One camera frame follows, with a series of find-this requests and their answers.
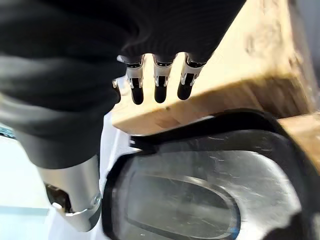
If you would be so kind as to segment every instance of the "robotic finger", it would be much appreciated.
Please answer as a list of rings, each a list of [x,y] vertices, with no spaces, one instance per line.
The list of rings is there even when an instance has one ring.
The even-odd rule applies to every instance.
[[[154,99],[161,104],[167,97],[167,85],[169,82],[169,75],[176,56],[160,57],[153,56],[154,60]]]
[[[139,57],[121,57],[126,64],[126,75],[131,87],[131,96],[135,104],[140,105],[144,101],[143,90],[143,65],[144,55]]]

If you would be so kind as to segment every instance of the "silver metal part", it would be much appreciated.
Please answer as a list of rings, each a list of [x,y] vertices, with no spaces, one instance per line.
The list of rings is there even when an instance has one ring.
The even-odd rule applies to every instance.
[[[208,152],[215,173],[209,182],[225,189],[240,209],[237,240],[262,240],[285,228],[301,205],[287,175],[271,159],[250,151]]]
[[[135,67],[129,67],[129,64],[127,64],[126,68],[126,76],[128,78],[128,82],[130,84],[130,87],[133,89],[134,83],[133,79],[138,79],[139,81],[139,88],[141,89],[143,86],[143,66],[144,66],[144,58],[141,59],[141,63],[138,64]]]
[[[37,168],[52,206],[79,232],[90,231],[100,216],[98,157],[63,169]]]
[[[112,87],[113,87],[114,89],[116,89],[116,88],[118,87],[118,81],[117,81],[117,79],[113,79],[113,80],[112,80]]]
[[[180,80],[181,84],[182,85],[186,84],[187,74],[190,74],[190,75],[193,75],[190,86],[193,86],[195,84],[195,80],[197,79],[197,77],[199,77],[199,74],[203,67],[204,67],[204,64],[199,67],[191,67],[190,64],[188,63],[188,56],[186,55],[185,61],[182,66],[182,71],[181,71],[181,80]]]
[[[165,81],[164,81],[164,87],[168,85],[169,82],[169,75],[171,72],[173,62],[170,63],[157,63],[156,60],[154,59],[154,83],[157,87],[159,87],[159,77],[164,76]]]

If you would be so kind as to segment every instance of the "wooden block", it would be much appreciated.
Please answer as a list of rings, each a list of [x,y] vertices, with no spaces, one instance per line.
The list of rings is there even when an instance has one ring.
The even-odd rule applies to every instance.
[[[167,98],[154,100],[154,69],[145,56],[144,102],[135,105],[128,85],[112,124],[129,134],[153,134],[226,109],[252,108],[286,118],[315,112],[318,87],[295,1],[247,0],[188,100],[177,97],[184,56],[173,63]]]

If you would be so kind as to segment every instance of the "white surface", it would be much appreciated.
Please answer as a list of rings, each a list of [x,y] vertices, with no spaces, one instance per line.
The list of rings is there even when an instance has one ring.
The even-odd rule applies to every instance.
[[[19,142],[0,136],[0,164],[0,239],[46,239],[49,201]]]
[[[0,206],[49,207],[36,167],[18,141],[0,136],[0,162]]]

